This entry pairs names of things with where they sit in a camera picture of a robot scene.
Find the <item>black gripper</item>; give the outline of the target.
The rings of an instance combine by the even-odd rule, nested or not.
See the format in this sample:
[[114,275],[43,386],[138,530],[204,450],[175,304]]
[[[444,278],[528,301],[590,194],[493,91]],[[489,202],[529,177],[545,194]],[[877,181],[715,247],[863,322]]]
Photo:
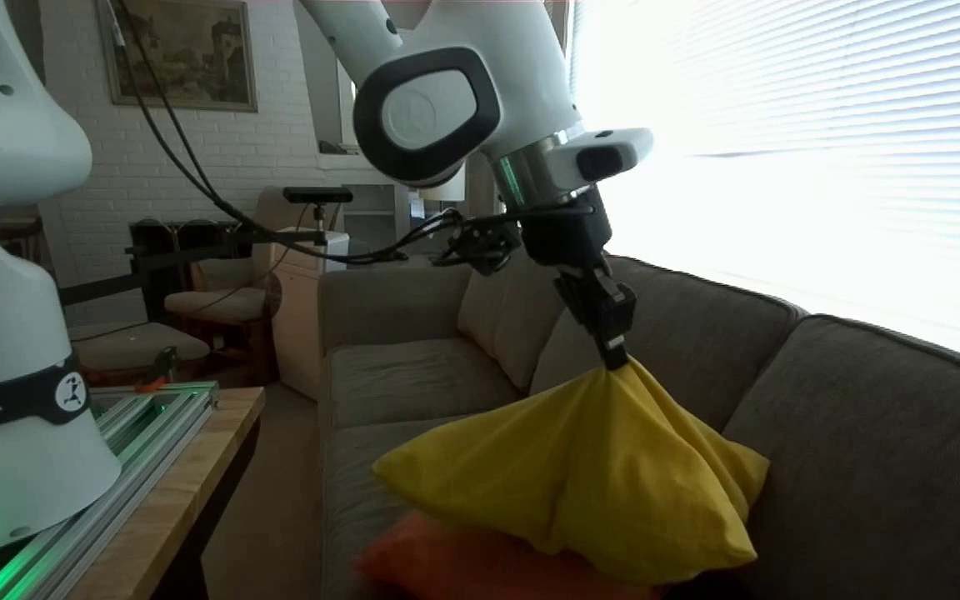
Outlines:
[[539,267],[557,271],[557,292],[577,322],[600,342],[607,368],[629,364],[628,331],[633,322],[633,292],[612,275],[602,244],[611,221],[595,191],[582,191],[559,205],[535,205],[521,216],[522,247]]

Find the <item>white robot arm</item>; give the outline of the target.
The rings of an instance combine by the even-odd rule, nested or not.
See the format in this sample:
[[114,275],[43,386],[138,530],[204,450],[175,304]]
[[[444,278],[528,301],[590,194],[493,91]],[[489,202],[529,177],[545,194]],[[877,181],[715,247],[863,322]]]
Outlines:
[[[618,364],[629,296],[602,263],[595,182],[637,165],[653,136],[579,123],[543,0],[431,0],[412,34],[379,0],[300,4],[357,82],[362,157],[412,191],[487,157],[528,253],[559,272],[577,318]],[[39,82],[0,0],[0,205],[73,191],[89,165],[82,127]],[[0,247],[0,545],[69,520],[118,477],[55,282]]]

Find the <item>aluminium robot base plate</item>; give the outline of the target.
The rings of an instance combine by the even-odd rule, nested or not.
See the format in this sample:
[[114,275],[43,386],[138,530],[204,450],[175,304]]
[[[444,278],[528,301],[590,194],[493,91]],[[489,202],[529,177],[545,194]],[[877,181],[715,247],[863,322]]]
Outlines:
[[65,600],[214,408],[214,383],[103,386],[65,425],[0,425],[0,600]]

